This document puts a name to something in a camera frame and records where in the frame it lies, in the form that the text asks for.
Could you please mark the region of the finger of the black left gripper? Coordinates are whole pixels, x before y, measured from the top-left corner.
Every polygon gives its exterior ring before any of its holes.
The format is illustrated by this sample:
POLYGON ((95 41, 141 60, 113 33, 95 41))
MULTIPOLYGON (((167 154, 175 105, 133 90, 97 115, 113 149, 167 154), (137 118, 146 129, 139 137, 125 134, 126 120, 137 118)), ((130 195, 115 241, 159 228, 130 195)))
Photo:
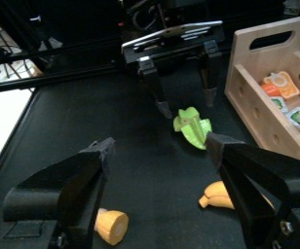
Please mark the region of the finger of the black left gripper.
POLYGON ((222 66, 222 52, 216 40, 204 43, 204 50, 200 56, 200 73, 206 96, 206 105, 214 106, 217 88, 220 81, 220 69, 222 66))
POLYGON ((137 63, 138 74, 145 85, 151 91, 158 110, 163 114, 163 116, 170 119, 173 117, 173 112, 162 88, 162 82, 158 74, 158 69, 154 64, 154 60, 150 56, 143 56, 137 60, 137 63))

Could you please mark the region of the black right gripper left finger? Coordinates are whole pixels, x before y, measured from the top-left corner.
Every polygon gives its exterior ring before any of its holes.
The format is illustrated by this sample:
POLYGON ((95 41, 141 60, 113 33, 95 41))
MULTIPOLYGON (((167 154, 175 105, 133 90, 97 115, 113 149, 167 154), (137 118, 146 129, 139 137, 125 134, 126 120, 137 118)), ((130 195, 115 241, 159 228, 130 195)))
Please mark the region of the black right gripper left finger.
POLYGON ((30 175, 6 195, 3 249, 91 249, 115 140, 93 143, 30 175))

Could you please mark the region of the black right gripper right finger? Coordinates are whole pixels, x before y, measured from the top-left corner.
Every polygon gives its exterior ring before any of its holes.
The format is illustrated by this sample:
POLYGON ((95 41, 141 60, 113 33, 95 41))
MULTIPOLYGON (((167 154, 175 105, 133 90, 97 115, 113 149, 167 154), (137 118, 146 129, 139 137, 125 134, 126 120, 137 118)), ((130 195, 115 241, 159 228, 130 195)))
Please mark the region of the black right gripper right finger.
POLYGON ((300 249, 300 160, 214 132, 206 148, 248 249, 300 249))

